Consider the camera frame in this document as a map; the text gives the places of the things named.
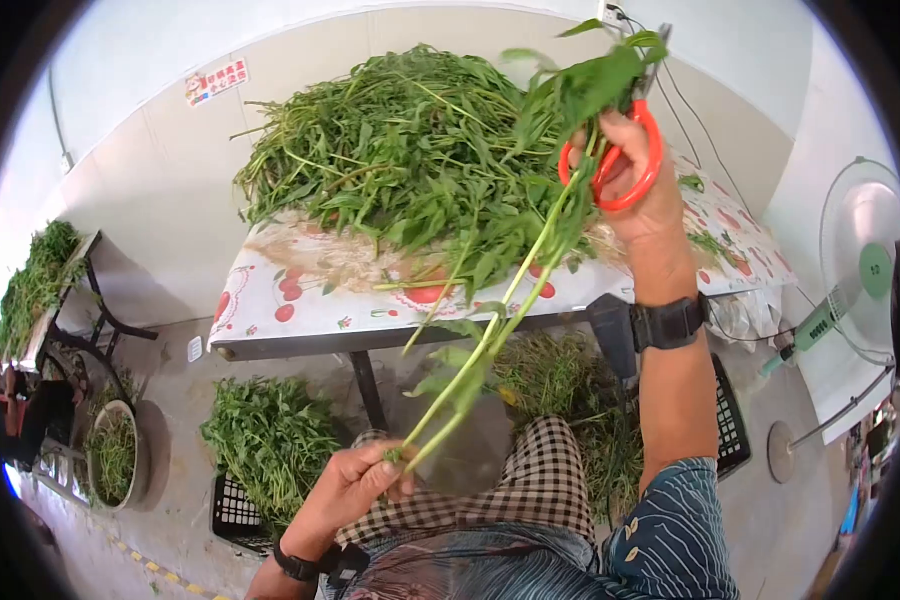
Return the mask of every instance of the wall outlet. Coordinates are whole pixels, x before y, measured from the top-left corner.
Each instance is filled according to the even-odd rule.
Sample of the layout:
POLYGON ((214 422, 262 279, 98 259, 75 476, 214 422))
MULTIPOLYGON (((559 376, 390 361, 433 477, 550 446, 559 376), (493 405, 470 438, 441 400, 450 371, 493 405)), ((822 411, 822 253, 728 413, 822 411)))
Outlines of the wall outlet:
POLYGON ((603 2, 602 6, 603 9, 600 12, 601 21, 603 21, 610 27, 616 27, 625 32, 630 30, 630 28, 627 26, 627 21, 617 16, 618 10, 626 10, 624 8, 623 0, 616 0, 615 2, 603 2))
POLYGON ((74 160, 70 157, 70 152, 65 151, 60 156, 60 173, 66 175, 74 168, 74 160))

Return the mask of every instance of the gray bowl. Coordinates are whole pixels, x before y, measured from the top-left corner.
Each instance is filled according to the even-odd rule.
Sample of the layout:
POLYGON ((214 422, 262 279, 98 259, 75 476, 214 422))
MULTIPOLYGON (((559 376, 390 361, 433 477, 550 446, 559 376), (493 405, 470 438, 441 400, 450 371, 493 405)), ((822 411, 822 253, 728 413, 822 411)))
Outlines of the gray bowl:
POLYGON ((133 424, 133 442, 136 449, 133 460, 133 477, 130 479, 130 489, 126 493, 119 504, 108 504, 107 500, 101 497, 98 490, 100 485, 100 469, 97 465, 97 457, 93 452, 87 454, 87 470, 90 476, 90 487, 93 488, 94 494, 99 499, 100 507, 109 513, 116 513, 125 508, 139 507, 147 495, 147 486, 150 483, 150 449, 147 447, 146 439, 140 429, 140 424, 134 418, 131 407, 122 400, 112 400, 107 402, 106 406, 96 415, 93 423, 93 429, 98 427, 109 427, 117 419, 127 416, 133 424))

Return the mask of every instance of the shirt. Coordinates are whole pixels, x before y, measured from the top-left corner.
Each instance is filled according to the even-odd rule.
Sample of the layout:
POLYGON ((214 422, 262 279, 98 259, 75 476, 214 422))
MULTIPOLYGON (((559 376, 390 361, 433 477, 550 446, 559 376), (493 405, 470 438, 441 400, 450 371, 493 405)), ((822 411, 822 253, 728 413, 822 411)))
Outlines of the shirt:
POLYGON ((363 548, 370 565, 329 600, 437 598, 718 598, 740 592, 728 569, 716 461, 668 465, 602 545, 520 523, 407 533, 363 548))

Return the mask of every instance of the cherry print tablecloth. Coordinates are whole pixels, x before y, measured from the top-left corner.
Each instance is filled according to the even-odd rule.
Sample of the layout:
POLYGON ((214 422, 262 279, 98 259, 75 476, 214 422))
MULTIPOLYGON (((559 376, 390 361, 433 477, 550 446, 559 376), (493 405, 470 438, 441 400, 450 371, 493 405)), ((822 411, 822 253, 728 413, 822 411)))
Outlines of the cherry print tablecloth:
MULTIPOLYGON (((708 232, 727 250, 714 254, 695 246, 701 292, 712 296, 796 281, 765 227, 754 222, 736 200, 688 159, 676 156, 674 163, 678 177, 696 173, 704 185, 703 192, 684 187, 680 190, 688 234, 708 232)), ((598 222, 586 235, 598 257, 575 260, 554 270, 528 315, 582 311, 606 292, 634 301, 633 279, 610 227, 598 222)), ((339 235, 322 231, 299 212, 286 211, 257 224, 247 235, 226 277, 208 348, 253 341, 252 346, 259 350, 268 341, 279 340, 283 354, 288 356, 322 354, 325 345, 323 350, 309 351, 306 347, 312 336, 325 339, 323 336, 332 334, 411 328, 431 309, 441 287, 385 292, 372 287, 386 278, 406 279, 439 262, 438 253, 404 256, 383 245, 374 247, 363 234, 346 229, 339 235), (288 339, 294 338, 300 346, 286 350, 288 339)), ((519 309, 537 282, 538 273, 531 269, 519 283, 507 306, 509 314, 519 309)), ((471 305, 463 288, 456 286, 441 301, 436 318, 468 316, 480 303, 501 300, 508 286, 506 281, 478 291, 471 305)), ((490 314, 475 318, 488 319, 490 314)))

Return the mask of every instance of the hand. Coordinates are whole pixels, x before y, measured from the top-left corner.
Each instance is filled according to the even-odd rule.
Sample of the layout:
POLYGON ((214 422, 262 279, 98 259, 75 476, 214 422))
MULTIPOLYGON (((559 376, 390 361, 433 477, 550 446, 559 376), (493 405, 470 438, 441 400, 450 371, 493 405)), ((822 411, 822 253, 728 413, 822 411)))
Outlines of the hand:
MULTIPOLYGON (((614 200, 630 190, 637 178, 647 170, 649 150, 647 131, 619 112, 607 111, 600 114, 600 131, 610 143, 619 146, 621 155, 613 163, 607 183, 600 190, 602 200, 614 200)), ((582 131, 571 138, 574 146, 570 150, 570 165, 576 166, 587 142, 582 131)), ((656 183, 649 188, 644 198, 637 200, 629 208, 618 211, 604 211, 617 239, 625 246, 655 243, 663 235, 684 236, 684 201, 674 176, 674 163, 664 151, 663 162, 656 183)))
POLYGON ((384 459, 384 451, 399 447, 399 439, 374 441, 359 448, 339 450, 330 457, 316 484, 297 511, 284 540, 332 541, 337 531, 357 521, 382 494, 398 501, 414 492, 412 475, 384 459))

